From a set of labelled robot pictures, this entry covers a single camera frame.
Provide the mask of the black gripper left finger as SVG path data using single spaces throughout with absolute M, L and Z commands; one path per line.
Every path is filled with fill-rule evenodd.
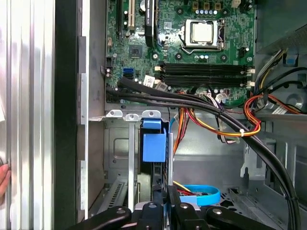
M 115 206 L 68 227 L 69 230 L 161 230 L 164 226 L 166 186 L 152 187 L 153 201 L 139 202 L 131 210 Z

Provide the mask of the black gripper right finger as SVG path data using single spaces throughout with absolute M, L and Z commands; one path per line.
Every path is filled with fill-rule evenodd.
M 206 206 L 197 211 L 190 203 L 181 202 L 176 187 L 167 187 L 172 230 L 271 230 L 263 223 L 224 207 Z

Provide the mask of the person's bare hand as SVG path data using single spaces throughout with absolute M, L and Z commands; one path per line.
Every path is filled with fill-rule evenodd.
M 0 204 L 2 205 L 4 202 L 5 192 L 7 190 L 10 177 L 11 170 L 8 164 L 4 164 L 0 167 Z

